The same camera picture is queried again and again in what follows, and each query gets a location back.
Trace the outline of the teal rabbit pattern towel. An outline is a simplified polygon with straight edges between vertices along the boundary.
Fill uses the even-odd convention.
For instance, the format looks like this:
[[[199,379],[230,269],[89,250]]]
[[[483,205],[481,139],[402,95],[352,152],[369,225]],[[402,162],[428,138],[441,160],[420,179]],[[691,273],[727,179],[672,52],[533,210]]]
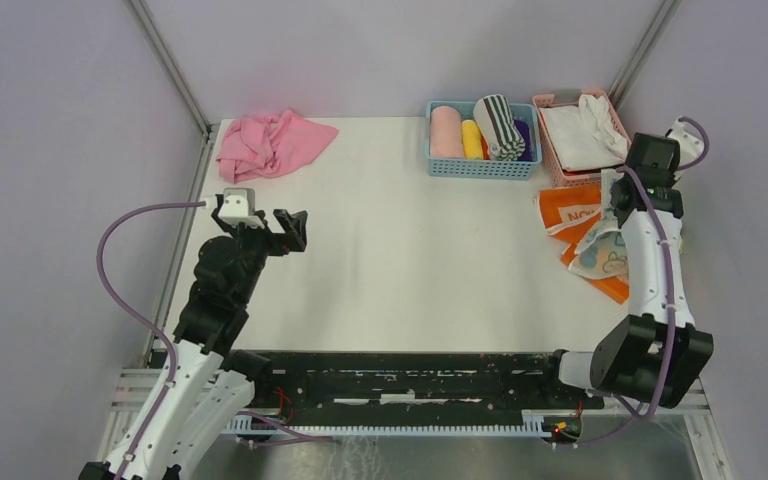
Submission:
[[[574,249],[567,269],[589,280],[625,278],[629,272],[628,254],[620,232],[618,217],[611,205],[611,189],[622,178],[615,169],[601,172],[599,218]]]

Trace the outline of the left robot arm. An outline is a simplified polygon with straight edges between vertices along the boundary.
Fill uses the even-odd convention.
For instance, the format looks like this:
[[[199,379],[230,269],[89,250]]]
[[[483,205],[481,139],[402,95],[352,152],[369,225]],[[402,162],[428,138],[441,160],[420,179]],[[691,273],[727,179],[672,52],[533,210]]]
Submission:
[[[232,347],[270,257],[307,246],[306,211],[273,212],[230,221],[212,217],[222,235],[198,252],[189,299],[168,339],[162,374],[122,440],[105,460],[87,463],[82,479],[186,479],[231,419],[273,397],[267,359]]]

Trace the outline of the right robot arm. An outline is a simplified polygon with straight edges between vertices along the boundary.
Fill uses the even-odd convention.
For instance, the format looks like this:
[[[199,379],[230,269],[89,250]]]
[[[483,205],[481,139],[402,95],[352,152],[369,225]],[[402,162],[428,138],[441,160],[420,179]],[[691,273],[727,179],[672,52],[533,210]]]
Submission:
[[[713,337],[696,328],[683,287],[679,167],[677,140],[634,136],[610,190],[628,254],[628,313],[593,351],[560,352],[558,370],[537,382],[545,405],[562,408],[581,389],[674,408],[711,358]]]

